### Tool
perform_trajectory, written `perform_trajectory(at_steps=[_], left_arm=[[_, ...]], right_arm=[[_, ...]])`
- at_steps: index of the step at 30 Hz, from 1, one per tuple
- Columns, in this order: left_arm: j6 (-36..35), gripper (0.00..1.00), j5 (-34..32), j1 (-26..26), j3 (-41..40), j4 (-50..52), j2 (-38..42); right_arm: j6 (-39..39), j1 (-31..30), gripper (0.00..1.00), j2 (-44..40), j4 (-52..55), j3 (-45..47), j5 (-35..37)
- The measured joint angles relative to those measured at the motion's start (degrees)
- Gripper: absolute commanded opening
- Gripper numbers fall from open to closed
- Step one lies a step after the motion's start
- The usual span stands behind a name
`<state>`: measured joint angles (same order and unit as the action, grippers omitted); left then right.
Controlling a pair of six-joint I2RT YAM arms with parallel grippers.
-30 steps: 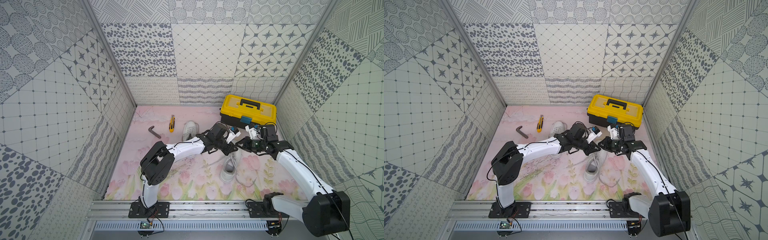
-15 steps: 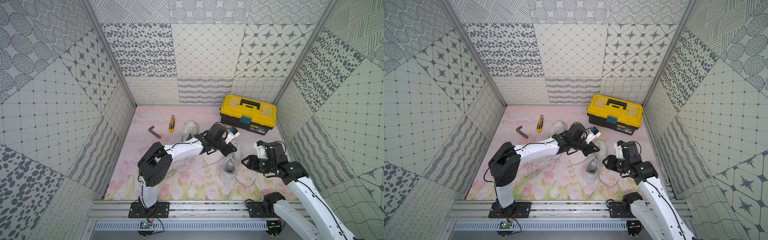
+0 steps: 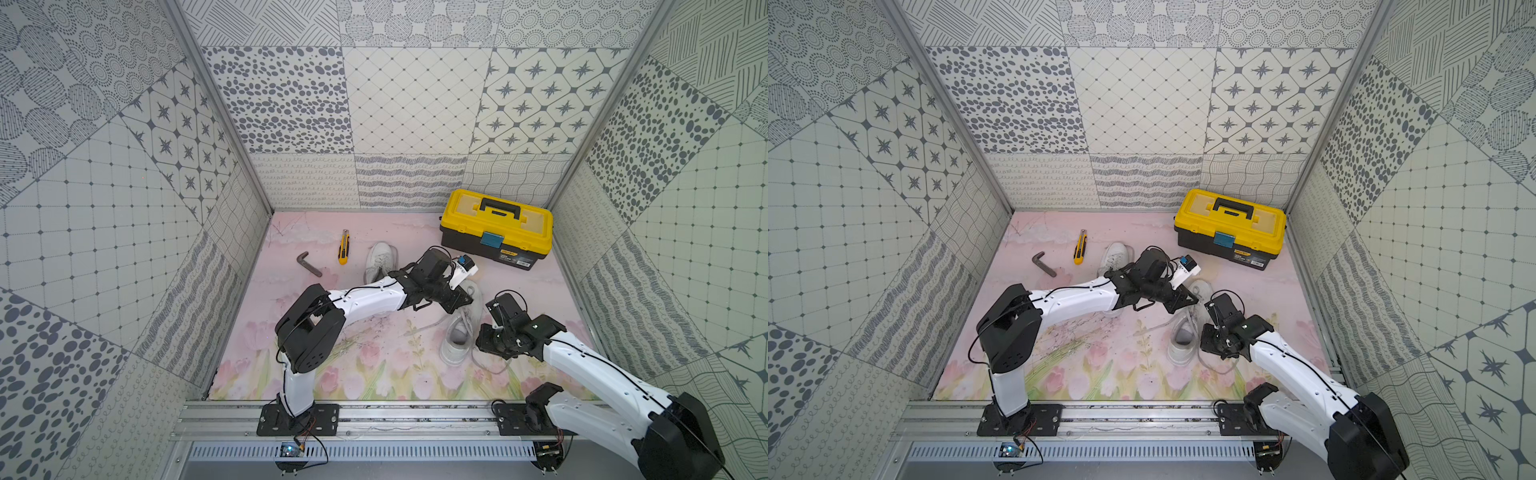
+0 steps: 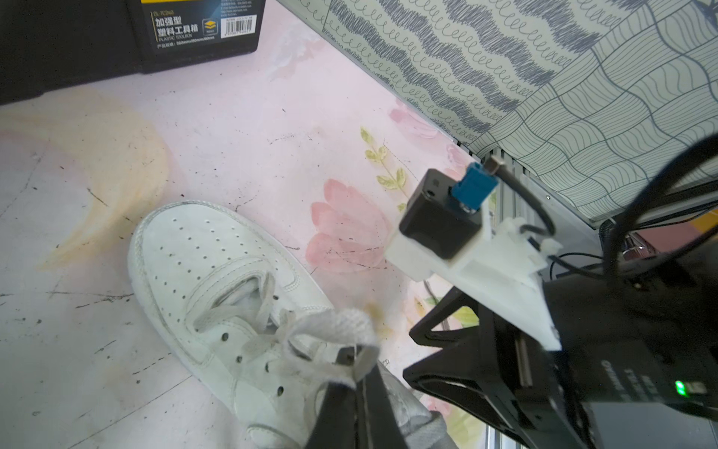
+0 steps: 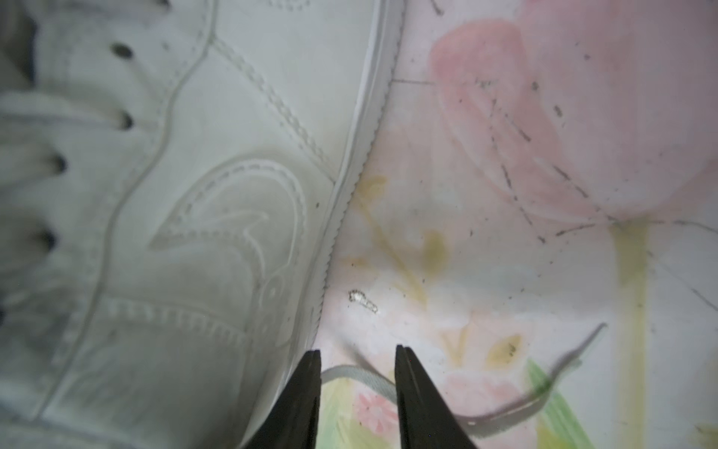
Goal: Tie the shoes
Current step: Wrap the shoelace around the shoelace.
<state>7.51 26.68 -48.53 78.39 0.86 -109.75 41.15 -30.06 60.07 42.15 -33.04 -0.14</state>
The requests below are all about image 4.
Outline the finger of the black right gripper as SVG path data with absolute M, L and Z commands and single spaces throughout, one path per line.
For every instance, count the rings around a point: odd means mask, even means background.
M 494 314 L 452 288 L 409 332 L 423 347 L 438 348 L 448 359 L 482 359 L 494 353 Z
M 409 385 L 448 402 L 526 448 L 582 448 L 568 420 L 559 384 L 545 368 L 530 368 L 531 384 L 520 382 L 516 362 L 489 361 L 449 350 L 430 355 L 403 372 Z

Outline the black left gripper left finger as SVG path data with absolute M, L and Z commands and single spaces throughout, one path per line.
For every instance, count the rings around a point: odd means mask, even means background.
M 355 449 L 356 390 L 330 383 L 306 449 Z

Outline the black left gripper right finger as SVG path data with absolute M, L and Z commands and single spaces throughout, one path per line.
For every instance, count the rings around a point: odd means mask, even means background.
M 378 365 L 358 384 L 358 447 L 407 448 Z

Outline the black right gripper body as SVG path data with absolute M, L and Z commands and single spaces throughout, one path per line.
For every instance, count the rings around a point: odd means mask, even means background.
M 620 293 L 567 276 L 504 297 L 519 385 L 506 436 L 531 448 L 604 448 L 650 412 L 717 419 L 717 267 L 633 266 Z

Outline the white sneaker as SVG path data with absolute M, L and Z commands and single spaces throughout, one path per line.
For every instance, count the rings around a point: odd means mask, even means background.
M 226 208 L 153 211 L 128 270 L 153 327 L 253 448 L 304 446 L 329 385 L 353 389 L 381 365 L 371 318 L 334 307 L 282 244 Z

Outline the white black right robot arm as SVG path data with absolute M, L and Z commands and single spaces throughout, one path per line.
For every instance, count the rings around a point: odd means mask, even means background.
M 708 137 L 659 172 L 611 232 L 600 272 L 544 284 L 558 350 L 454 288 L 411 330 L 435 353 L 406 381 L 529 448 L 640 448 L 661 407 L 715 421 L 714 232 L 653 258 L 620 263 L 618 253 L 639 217 L 716 155 Z

